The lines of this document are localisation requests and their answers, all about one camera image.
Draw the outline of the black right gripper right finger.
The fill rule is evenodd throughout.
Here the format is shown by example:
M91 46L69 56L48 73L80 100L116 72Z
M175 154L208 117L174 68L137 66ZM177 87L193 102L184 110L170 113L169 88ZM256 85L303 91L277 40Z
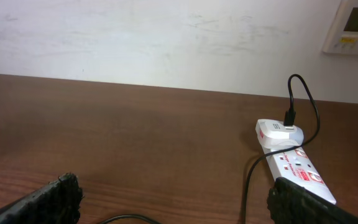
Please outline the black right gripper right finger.
M358 224L358 217L284 177L269 190L267 208L276 224Z

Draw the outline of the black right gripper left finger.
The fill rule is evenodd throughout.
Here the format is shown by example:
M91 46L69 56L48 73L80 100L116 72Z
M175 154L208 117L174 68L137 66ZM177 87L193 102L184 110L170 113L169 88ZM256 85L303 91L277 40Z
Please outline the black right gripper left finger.
M78 223L82 199L77 176L66 173L0 208L0 224Z

